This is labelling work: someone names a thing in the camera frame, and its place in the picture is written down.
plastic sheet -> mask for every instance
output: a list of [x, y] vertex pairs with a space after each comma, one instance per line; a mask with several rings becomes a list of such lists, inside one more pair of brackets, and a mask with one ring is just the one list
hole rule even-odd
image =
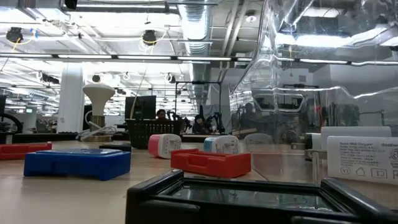
[[[230, 94], [232, 133], [250, 145], [254, 170], [275, 181], [327, 177], [322, 156], [314, 173], [297, 150], [325, 126], [388, 126], [398, 137], [396, 22], [395, 1], [264, 2], [254, 60]], [[398, 209], [396, 185], [341, 181]]]

blue plastic tray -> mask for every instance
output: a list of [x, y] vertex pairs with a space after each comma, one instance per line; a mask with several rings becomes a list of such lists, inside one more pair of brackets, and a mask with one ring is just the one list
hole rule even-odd
[[130, 172], [131, 153], [115, 149], [56, 149], [26, 154], [25, 176], [74, 175], [109, 180]]
[[37, 151], [36, 153], [48, 153], [48, 154], [68, 154], [68, 155], [81, 155], [81, 156], [108, 156], [116, 153], [121, 153], [121, 150], [117, 149], [52, 149]]

red plastic container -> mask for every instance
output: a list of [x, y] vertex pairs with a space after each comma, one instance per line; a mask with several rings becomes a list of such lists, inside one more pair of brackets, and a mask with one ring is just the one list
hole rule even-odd
[[220, 154], [198, 149], [172, 151], [171, 167], [213, 177], [235, 178], [251, 171], [250, 153]]
[[4, 144], [0, 145], [0, 160], [3, 159], [25, 159], [30, 152], [50, 150], [52, 143], [46, 144]]

white column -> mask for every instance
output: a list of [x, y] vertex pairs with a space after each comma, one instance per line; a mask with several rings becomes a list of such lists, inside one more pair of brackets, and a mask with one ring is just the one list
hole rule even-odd
[[36, 128], [36, 118], [37, 118], [37, 108], [27, 106], [25, 114], [23, 116], [23, 120], [21, 121], [24, 123], [24, 129], [22, 131], [23, 133], [32, 133], [30, 129]]
[[82, 63], [63, 63], [57, 132], [83, 129], [85, 84]]

black speaker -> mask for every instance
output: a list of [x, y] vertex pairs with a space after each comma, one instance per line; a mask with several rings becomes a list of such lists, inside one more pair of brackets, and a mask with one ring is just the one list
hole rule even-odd
[[65, 0], [65, 5], [67, 8], [75, 10], [77, 6], [77, 0]]

